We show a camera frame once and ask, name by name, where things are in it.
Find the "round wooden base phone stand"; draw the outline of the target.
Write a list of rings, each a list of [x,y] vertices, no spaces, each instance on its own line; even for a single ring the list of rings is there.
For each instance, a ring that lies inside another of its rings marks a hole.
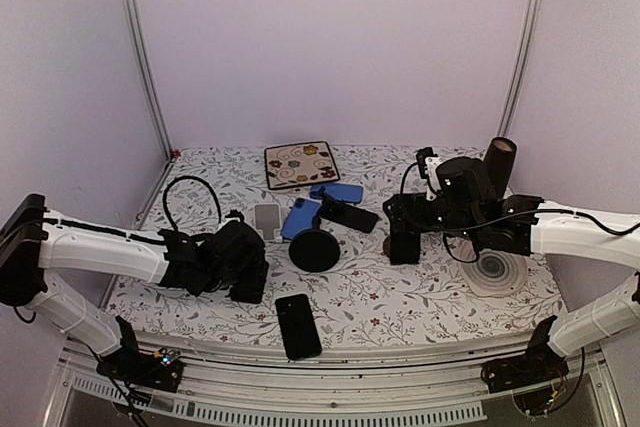
[[[382,245],[383,255],[387,258],[390,257],[391,252],[391,240],[389,237],[385,238]]]

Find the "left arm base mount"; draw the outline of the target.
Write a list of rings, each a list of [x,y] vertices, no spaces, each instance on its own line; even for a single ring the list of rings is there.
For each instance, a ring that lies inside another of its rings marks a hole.
[[[115,320],[120,328],[118,349],[98,356],[96,372],[124,383],[176,393],[182,380],[183,362],[167,349],[143,353],[132,326],[120,316]]]

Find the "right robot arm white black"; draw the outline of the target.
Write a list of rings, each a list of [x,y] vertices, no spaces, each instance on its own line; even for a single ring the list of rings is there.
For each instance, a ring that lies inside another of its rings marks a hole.
[[[414,264],[424,233],[470,242],[484,250],[520,256],[567,255],[639,268],[639,218],[579,210],[541,197],[505,196],[503,174],[481,159],[457,157],[421,168],[435,177],[436,192],[400,192],[383,204],[391,234],[390,260]],[[536,328],[517,374],[537,383],[564,358],[586,345],[639,323],[639,276],[633,274],[587,305]]]

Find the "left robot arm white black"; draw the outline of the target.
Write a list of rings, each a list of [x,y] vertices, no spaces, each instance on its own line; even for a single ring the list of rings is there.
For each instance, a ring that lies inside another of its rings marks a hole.
[[[148,373],[130,324],[102,312],[59,276],[62,269],[124,276],[198,297],[228,291],[235,302],[261,301],[265,243],[238,213],[212,233],[133,231],[50,210],[29,194],[1,228],[1,302],[49,319],[88,345],[128,381]]]

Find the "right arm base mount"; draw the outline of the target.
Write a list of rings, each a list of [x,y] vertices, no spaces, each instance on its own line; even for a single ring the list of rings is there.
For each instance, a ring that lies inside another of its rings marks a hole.
[[[490,393],[524,388],[542,382],[559,380],[563,384],[569,373],[564,357],[548,345],[550,330],[556,315],[540,322],[522,354],[496,358],[481,367],[480,378]],[[524,414],[538,417],[551,412],[559,396],[559,387],[550,387],[542,394],[521,394],[514,401]]]

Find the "black wedge phone stand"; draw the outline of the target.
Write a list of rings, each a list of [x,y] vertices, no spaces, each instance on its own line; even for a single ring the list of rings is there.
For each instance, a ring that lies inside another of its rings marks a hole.
[[[259,305],[262,303],[269,263],[265,251],[260,249],[248,261],[239,280],[230,288],[229,298],[233,302]]]

